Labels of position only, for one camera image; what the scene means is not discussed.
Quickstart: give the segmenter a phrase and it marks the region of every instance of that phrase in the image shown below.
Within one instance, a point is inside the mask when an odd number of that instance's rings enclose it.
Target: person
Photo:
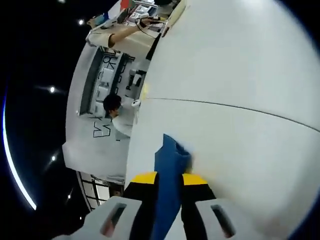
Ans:
[[[131,106],[130,99],[122,100],[116,94],[109,94],[103,100],[103,108],[111,117],[115,129],[128,137],[131,136],[135,118],[135,109]]]
[[[143,18],[135,26],[115,24],[105,29],[96,28],[104,20],[105,17],[99,15],[87,22],[93,28],[87,37],[92,45],[112,48],[139,59],[146,57],[155,40],[155,37],[146,34],[148,26],[156,23],[153,19]]]

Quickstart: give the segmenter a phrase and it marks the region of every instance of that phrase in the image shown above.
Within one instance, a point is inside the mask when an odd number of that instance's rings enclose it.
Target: white shirt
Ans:
[[[135,119],[135,109],[131,106],[132,98],[125,98],[119,108],[119,115],[112,119],[113,126],[119,132],[131,136],[132,127]]]
[[[90,43],[92,43],[93,45],[110,48],[110,36],[119,31],[123,31],[126,28],[128,28],[128,26],[122,24],[117,24],[107,29],[98,28],[90,33],[88,39]],[[155,35],[155,37],[158,35],[158,33],[153,32],[151,30],[143,29],[143,31],[150,35],[153,34]],[[129,54],[132,57],[144,59],[147,56],[147,53],[149,52],[155,40],[153,37],[148,36],[145,33],[143,33],[142,31],[137,31],[127,36],[123,40],[117,42],[112,48],[120,52]]]

